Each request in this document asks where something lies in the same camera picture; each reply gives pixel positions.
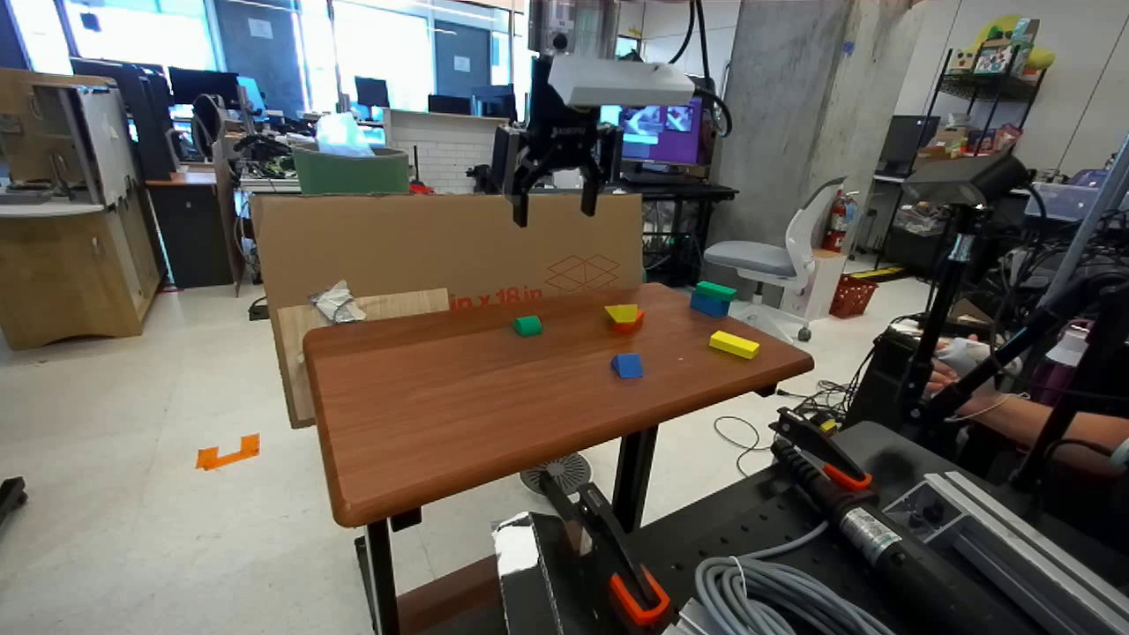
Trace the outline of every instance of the blue block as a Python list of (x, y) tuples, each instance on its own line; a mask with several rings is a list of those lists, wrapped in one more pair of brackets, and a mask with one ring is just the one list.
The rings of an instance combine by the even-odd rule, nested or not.
[(614, 352), (610, 372), (620, 380), (643, 380), (643, 358), (638, 352)]
[(706, 318), (727, 318), (732, 316), (732, 300), (716, 300), (716, 298), (703, 298), (703, 292), (693, 298), (693, 307), (699, 316), (706, 316)]

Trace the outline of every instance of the table leg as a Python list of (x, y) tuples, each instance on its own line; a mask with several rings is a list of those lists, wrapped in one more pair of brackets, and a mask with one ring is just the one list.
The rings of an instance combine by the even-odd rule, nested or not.
[(906, 199), (906, 190), (900, 188), (900, 190), (894, 196), (894, 208), (890, 208), (890, 220), (887, 220), (887, 232), (883, 232), (883, 245), (879, 245), (879, 256), (874, 256), (874, 272), (879, 272), (879, 266), (883, 266), (883, 257), (887, 257), (890, 231), (894, 231), (894, 222), (895, 222), (895, 212), (903, 208), (903, 199)]
[(358, 561), (373, 632), (400, 635), (388, 524), (372, 524), (365, 531), (365, 537), (358, 541)]
[(610, 507), (625, 532), (634, 532), (643, 526), (643, 502), (646, 502), (656, 443), (659, 443), (659, 429), (646, 429), (620, 443)]

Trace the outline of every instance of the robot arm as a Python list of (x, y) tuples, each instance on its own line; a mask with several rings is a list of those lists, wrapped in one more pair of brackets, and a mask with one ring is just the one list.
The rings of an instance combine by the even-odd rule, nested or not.
[(528, 190), (556, 170), (582, 170), (582, 212), (619, 170), (620, 130), (601, 128), (601, 106), (676, 106), (695, 96), (672, 63), (614, 58), (619, 6), (574, 0), (528, 3), (533, 98), (528, 119), (499, 130), (494, 170), (515, 222), (528, 222)]

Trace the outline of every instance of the cardboard partition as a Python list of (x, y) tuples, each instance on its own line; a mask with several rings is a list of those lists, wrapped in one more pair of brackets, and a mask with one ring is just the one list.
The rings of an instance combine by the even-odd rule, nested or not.
[(259, 196), (253, 232), (292, 429), (313, 420), (300, 349), (320, 323), (306, 307), (338, 278), (353, 298), (406, 292), (372, 318), (521, 307), (643, 283), (634, 196), (601, 199), (596, 217), (582, 217), (574, 196), (528, 199), (525, 231), (503, 199)]

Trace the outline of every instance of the person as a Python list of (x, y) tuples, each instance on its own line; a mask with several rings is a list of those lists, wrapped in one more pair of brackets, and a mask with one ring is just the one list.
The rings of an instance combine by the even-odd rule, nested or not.
[[(959, 378), (964, 373), (954, 364), (937, 362), (927, 378), (927, 394), (955, 384)], [(1043, 432), (1051, 407), (1029, 404), (1027, 394), (1016, 394), (1016, 392), (995, 392), (989, 380), (955, 410), (955, 417), (975, 429), (989, 429), (1013, 446), (1029, 449)], [(1066, 463), (1095, 477), (1115, 477), (1120, 471), (1109, 463), (1109, 456), (1129, 443), (1129, 420), (1103, 417), (1103, 412), (1077, 412), (1066, 438), (1077, 446), (1063, 446), (1056, 451), (1056, 463)]]

